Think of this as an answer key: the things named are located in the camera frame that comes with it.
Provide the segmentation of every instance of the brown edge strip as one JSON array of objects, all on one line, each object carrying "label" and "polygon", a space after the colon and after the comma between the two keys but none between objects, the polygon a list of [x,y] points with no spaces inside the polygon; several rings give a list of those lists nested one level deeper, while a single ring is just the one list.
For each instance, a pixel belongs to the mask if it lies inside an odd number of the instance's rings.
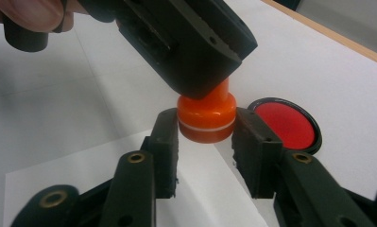
[{"label": "brown edge strip", "polygon": [[270,5],[271,7],[278,9],[279,11],[287,14],[288,16],[292,17],[294,20],[297,20],[301,23],[303,23],[306,26],[309,26],[310,28],[320,32],[321,34],[329,37],[330,39],[335,40],[336,42],[339,42],[340,44],[343,44],[347,46],[349,49],[352,49],[353,51],[358,52],[359,54],[377,62],[377,53],[362,46],[361,44],[358,44],[347,37],[344,37],[335,31],[330,30],[329,28],[322,26],[311,19],[300,15],[299,13],[288,9],[279,3],[274,2],[273,0],[262,0],[266,4]]}]

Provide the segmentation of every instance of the red ink pad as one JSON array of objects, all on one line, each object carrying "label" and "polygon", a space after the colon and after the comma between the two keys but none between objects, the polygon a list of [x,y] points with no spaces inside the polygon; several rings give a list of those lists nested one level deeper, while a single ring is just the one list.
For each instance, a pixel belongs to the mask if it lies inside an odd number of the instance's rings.
[{"label": "red ink pad", "polygon": [[315,119],[290,101],[266,97],[252,102],[256,112],[280,137],[286,149],[314,154],[321,147],[321,132]]}]

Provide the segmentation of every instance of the table surface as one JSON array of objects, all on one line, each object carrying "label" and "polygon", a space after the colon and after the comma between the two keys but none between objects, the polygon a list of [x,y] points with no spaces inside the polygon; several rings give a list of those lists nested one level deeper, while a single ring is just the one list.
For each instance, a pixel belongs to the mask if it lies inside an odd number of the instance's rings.
[{"label": "table surface", "polygon": [[[373,199],[377,191],[377,62],[264,2],[226,2],[246,22],[259,44],[231,75],[231,92],[238,106],[247,107],[266,96],[299,104],[321,127],[323,145],[316,157],[342,186]],[[23,193],[18,196],[18,190],[12,187],[18,185],[25,192],[24,185],[39,185],[37,178],[22,184],[14,176],[111,147],[150,130],[157,114],[175,107],[177,98],[178,94],[117,32],[115,24],[76,15],[73,30],[51,34],[49,46],[35,54],[10,47],[0,25],[0,226],[9,225],[13,204],[28,199]],[[215,147],[219,152],[208,155],[214,160],[212,165],[226,170],[221,175],[224,181],[240,186],[234,193],[243,198],[245,187],[239,184],[242,179],[232,166],[230,145],[230,141],[218,143]],[[196,144],[187,148],[196,148]],[[194,161],[202,155],[184,153],[186,163],[181,160],[179,171],[188,173],[187,182],[196,178],[197,173],[189,174],[194,171],[190,169],[197,169],[200,162],[196,165]],[[111,174],[111,165],[103,171]],[[222,195],[217,194],[217,183],[222,182],[207,180],[202,189],[209,193],[212,188],[216,195]],[[86,181],[82,188],[93,184]],[[184,186],[181,190],[190,192]],[[182,216],[182,220],[197,217],[197,226],[223,226],[215,218],[231,211],[220,211],[222,206],[217,205],[216,198],[204,197],[211,194],[190,195],[200,199],[190,205],[200,204],[200,212],[207,218],[192,215]],[[226,201],[226,205],[235,207],[238,202],[245,203],[237,199]],[[242,209],[255,214],[253,221],[263,223],[256,216],[258,208],[269,226],[275,225],[269,222],[273,214],[262,212],[262,201],[251,204],[257,207],[245,203]],[[179,226],[180,221],[173,223]]]}]

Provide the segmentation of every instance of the orange cylindrical object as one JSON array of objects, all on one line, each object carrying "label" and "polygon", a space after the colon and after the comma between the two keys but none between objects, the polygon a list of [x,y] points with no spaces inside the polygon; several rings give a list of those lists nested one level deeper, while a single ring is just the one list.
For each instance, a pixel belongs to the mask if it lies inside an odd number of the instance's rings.
[{"label": "orange cylindrical object", "polygon": [[232,133],[236,102],[227,79],[202,99],[180,96],[177,107],[180,131],[188,139],[215,143]]}]

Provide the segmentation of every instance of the human hand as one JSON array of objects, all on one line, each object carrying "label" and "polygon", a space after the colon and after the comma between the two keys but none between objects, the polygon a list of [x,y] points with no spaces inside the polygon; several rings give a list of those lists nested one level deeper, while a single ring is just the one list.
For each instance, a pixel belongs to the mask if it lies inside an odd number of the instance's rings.
[{"label": "human hand", "polygon": [[[87,13],[77,0],[68,0],[63,31],[73,27],[74,12]],[[60,0],[0,0],[0,23],[3,14],[28,30],[50,32],[60,24],[63,6]]]}]

